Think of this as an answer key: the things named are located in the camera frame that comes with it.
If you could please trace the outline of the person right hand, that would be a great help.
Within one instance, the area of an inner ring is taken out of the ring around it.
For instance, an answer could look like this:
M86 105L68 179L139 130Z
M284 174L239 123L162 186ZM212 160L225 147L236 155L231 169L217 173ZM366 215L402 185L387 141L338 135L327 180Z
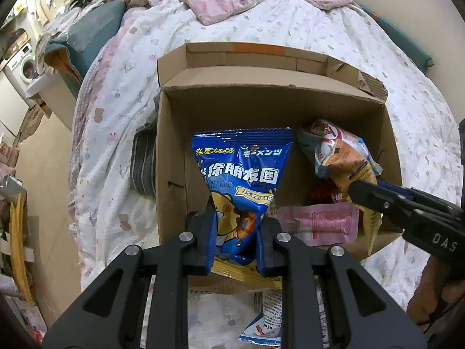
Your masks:
M430 324L430 315L436 310L439 299L448 305L464 297L464 281L446 282L448 267L430 256L413 297L407 305L409 317L425 332Z

